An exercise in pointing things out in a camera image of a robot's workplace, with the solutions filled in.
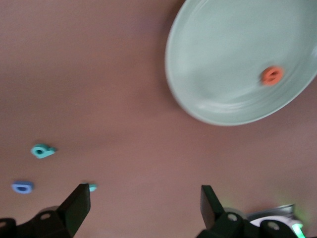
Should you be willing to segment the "teal foam letter p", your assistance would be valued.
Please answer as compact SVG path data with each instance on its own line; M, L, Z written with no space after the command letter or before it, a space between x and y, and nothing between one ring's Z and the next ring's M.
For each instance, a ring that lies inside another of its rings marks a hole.
M31 148L30 152L37 159L43 159L53 155L56 152L56 149L46 144L36 144Z

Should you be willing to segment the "blue foam letter D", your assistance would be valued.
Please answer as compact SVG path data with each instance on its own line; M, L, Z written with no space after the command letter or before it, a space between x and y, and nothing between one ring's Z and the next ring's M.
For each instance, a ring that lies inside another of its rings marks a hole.
M11 187L16 193L29 194L33 191L34 184L31 181L15 181Z

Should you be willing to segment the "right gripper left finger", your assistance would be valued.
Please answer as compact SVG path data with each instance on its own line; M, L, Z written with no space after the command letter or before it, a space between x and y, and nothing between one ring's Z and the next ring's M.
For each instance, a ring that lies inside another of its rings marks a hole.
M74 238L90 208L90 188L82 183L60 206L46 208L26 223L0 218L0 238Z

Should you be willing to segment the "orange foam letter e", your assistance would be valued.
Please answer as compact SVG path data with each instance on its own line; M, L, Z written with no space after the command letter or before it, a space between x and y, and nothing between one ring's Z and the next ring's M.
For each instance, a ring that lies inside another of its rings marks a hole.
M261 83L265 86L273 86L281 81L284 76L284 69L277 65L266 68L261 73Z

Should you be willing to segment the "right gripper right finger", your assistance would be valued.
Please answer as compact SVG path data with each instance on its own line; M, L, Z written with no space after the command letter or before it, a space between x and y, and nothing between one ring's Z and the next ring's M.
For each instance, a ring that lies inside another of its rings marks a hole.
M210 185L201 186L201 214L206 228L197 238L308 238L295 215L250 221L239 210L223 208Z

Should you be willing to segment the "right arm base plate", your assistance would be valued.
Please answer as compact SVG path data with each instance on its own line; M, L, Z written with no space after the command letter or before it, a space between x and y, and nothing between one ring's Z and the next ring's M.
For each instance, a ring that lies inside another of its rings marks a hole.
M282 205L279 207L266 209L254 213L247 214L247 219L252 221L258 218L268 217L268 216L283 216L283 217L293 217L295 212L295 204Z

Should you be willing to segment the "pale green plate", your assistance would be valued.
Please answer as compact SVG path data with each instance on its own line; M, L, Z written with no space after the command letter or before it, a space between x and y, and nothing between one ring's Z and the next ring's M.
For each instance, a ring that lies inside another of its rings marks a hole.
M261 83L272 65L284 69ZM214 125L263 119L317 76L317 0L185 0L169 32L165 72L188 114Z

